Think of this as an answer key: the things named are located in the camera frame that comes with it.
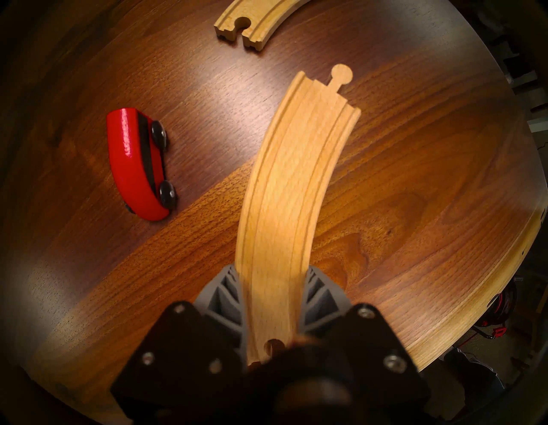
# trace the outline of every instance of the toy car wheel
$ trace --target toy car wheel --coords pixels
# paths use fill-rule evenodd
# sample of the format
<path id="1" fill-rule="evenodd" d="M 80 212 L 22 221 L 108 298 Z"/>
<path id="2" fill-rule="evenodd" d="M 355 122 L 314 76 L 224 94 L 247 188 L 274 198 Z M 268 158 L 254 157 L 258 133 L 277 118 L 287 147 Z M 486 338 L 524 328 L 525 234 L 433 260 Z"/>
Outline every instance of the toy car wheel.
<path id="1" fill-rule="evenodd" d="M 177 204 L 177 193 L 173 184 L 164 180 L 160 183 L 160 203 L 164 208 L 175 209 Z"/>
<path id="2" fill-rule="evenodd" d="M 124 202 L 124 205 L 125 205 L 125 208 L 131 213 L 131 214 L 135 214 L 135 211 L 132 210 L 132 208 L 127 205 L 125 202 Z"/>
<path id="3" fill-rule="evenodd" d="M 152 121 L 150 125 L 150 130 L 152 132 L 152 141 L 158 149 L 162 152 L 168 147 L 168 135 L 165 133 L 163 125 L 160 124 L 160 121 Z"/>

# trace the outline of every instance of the red cable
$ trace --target red cable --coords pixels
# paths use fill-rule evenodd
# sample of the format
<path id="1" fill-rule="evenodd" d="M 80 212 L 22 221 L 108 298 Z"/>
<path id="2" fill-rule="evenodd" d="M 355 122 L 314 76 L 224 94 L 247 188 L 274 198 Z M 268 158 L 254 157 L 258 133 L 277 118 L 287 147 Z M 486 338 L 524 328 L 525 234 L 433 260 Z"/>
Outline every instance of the red cable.
<path id="1" fill-rule="evenodd" d="M 466 344 L 469 340 L 471 340 L 472 338 L 474 338 L 474 336 L 476 336 L 478 333 L 474 333 L 474 335 L 472 335 L 470 338 L 468 338 L 465 342 L 463 342 L 461 345 L 459 345 L 457 348 L 460 348 L 462 347 L 464 344 Z"/>

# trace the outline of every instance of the red toy car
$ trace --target red toy car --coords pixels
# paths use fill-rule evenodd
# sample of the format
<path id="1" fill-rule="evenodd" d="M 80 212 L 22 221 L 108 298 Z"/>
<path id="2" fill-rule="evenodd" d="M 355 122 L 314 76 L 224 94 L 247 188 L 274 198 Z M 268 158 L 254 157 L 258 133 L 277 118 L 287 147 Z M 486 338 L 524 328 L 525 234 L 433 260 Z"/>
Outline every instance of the red toy car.
<path id="1" fill-rule="evenodd" d="M 164 176 L 167 135 L 162 125 L 125 107 L 106 116 L 106 129 L 110 169 L 126 208 L 150 221 L 167 217 L 177 194 Z"/>

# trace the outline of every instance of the wooden table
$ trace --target wooden table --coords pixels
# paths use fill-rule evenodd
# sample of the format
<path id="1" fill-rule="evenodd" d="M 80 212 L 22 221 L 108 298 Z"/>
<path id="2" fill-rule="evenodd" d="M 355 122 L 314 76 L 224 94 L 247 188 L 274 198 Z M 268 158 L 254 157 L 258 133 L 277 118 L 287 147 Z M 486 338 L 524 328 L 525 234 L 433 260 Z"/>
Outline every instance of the wooden table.
<path id="1" fill-rule="evenodd" d="M 312 263 L 375 304 L 419 368 L 483 313 L 545 214 L 516 99 L 449 2 L 315 0 L 259 54 L 215 36 L 229 3 L 81 0 L 1 18 L 2 342 L 104 423 L 127 421 L 108 389 L 161 311 L 233 262 L 255 155 L 299 70 L 326 83 L 347 64 L 341 93 L 363 111 Z M 105 116 L 123 106 L 172 141 L 180 202 L 160 223 L 129 214 L 112 179 Z"/>

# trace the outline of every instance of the bolt head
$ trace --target bolt head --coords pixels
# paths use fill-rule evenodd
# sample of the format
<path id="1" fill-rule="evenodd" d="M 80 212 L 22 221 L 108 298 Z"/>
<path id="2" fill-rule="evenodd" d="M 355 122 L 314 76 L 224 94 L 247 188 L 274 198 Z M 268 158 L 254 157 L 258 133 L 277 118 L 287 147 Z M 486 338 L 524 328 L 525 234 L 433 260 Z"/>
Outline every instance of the bolt head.
<path id="1" fill-rule="evenodd" d="M 211 372 L 212 374 L 216 375 L 221 370 L 222 370 L 222 363 L 219 359 L 215 359 L 209 364 L 209 372 Z"/>
<path id="2" fill-rule="evenodd" d="M 375 312 L 367 307 L 362 307 L 358 310 L 358 316 L 364 319 L 374 319 L 375 318 Z"/>
<path id="3" fill-rule="evenodd" d="M 386 356 L 383 364 L 385 368 L 394 373 L 403 373 L 407 369 L 407 362 L 396 354 Z"/>
<path id="4" fill-rule="evenodd" d="M 145 366 L 150 366 L 152 363 L 154 363 L 154 354 L 152 352 L 146 352 L 142 355 L 142 362 Z"/>

